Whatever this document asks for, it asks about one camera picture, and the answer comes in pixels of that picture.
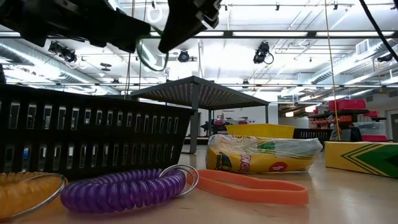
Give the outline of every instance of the yellow coil keychain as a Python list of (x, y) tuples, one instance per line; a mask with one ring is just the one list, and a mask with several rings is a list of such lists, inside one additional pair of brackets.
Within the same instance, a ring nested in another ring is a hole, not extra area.
[(67, 184), (60, 174), (0, 174), (0, 222), (34, 212), (55, 199)]

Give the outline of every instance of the purple coil keychain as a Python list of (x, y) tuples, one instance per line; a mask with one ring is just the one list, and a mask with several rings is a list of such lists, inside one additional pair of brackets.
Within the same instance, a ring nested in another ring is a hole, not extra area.
[[(196, 178), (187, 168), (196, 173)], [(195, 180), (184, 193), (181, 192), (186, 178), (181, 170)], [(61, 201), (74, 212), (121, 212), (183, 196), (192, 191), (198, 181), (198, 171), (188, 165), (174, 165), (163, 172), (160, 169), (132, 170), (74, 182), (62, 191)]]

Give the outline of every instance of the plastic bag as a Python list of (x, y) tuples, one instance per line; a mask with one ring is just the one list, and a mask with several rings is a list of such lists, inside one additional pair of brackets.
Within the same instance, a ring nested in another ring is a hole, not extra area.
[(229, 172), (304, 171), (322, 149), (318, 139), (272, 139), (216, 134), (209, 138), (207, 169)]

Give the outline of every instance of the black plastic basket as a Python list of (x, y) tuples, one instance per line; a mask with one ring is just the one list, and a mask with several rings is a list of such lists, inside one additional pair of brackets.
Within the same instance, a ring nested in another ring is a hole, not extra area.
[(0, 85), (0, 173), (71, 180), (178, 163), (193, 110)]
[(307, 128), (296, 128), (294, 129), (293, 138), (294, 139), (313, 139), (318, 138), (322, 143), (330, 140), (331, 135), (330, 129), (307, 129)]

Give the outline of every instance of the metal key ring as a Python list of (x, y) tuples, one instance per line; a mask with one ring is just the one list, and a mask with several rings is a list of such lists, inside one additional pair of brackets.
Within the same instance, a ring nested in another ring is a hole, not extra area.
[[(168, 174), (170, 171), (175, 170), (175, 169), (187, 171), (188, 174), (191, 175), (192, 180), (195, 180), (192, 182), (191, 187), (186, 192), (180, 193), (179, 195), (176, 196), (176, 197), (181, 197), (181, 196), (184, 196), (184, 195), (188, 194), (189, 192), (191, 192), (198, 185), (199, 172), (193, 166), (185, 165), (185, 164), (177, 164), (177, 165), (170, 166), (170, 167), (166, 168), (165, 170), (163, 170), (162, 173), (160, 173), (159, 177), (163, 177), (165, 174)], [(193, 170), (196, 173), (196, 175), (197, 175), (196, 178), (194, 178), (193, 174), (191, 173), (191, 170)]]
[(59, 188), (51, 196), (49, 196), (43, 202), (37, 204), (36, 206), (34, 206), (32, 208), (28, 208), (27, 210), (24, 210), (24, 211), (22, 211), (20, 213), (17, 213), (15, 215), (11, 215), (10, 217), (3, 218), (0, 221), (4, 221), (4, 220), (12, 219), (12, 218), (21, 217), (23, 215), (27, 215), (28, 213), (34, 212), (34, 211), (42, 208), (43, 206), (49, 204), (52, 200), (54, 200), (56, 197), (58, 197), (58, 195), (61, 193), (61, 191), (63, 190), (63, 188), (65, 188), (65, 186), (67, 184), (67, 179), (61, 174), (40, 174), (40, 175), (37, 175), (37, 176), (34, 176), (34, 177), (30, 177), (30, 178), (28, 178), (26, 180), (23, 180), (23, 181), (34, 180), (34, 179), (38, 179), (38, 178), (41, 178), (41, 177), (49, 177), (49, 176), (59, 177), (61, 179), (61, 185), (59, 186)]

